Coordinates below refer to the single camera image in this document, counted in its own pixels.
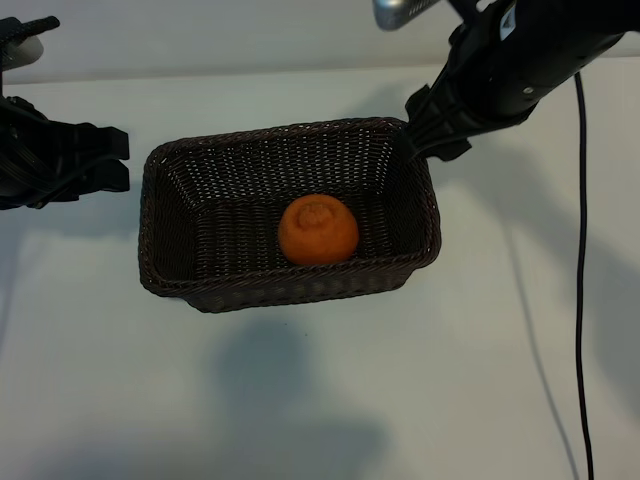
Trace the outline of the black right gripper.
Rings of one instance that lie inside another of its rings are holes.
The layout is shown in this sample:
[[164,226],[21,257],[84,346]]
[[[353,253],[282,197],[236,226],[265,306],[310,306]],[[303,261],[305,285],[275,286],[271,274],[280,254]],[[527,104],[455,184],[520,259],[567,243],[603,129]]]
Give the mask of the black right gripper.
[[622,39],[573,25],[456,29],[446,73],[405,104],[401,138],[412,160],[451,162],[468,152],[466,137],[523,122],[538,102]]

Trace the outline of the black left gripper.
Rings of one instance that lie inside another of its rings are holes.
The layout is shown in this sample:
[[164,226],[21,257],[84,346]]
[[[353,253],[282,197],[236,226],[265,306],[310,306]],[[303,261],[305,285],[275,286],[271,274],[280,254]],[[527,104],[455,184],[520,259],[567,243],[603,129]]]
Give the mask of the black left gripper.
[[129,159],[124,131],[52,121],[20,97],[1,99],[3,210],[42,209],[96,192],[128,192],[129,169],[120,160]]

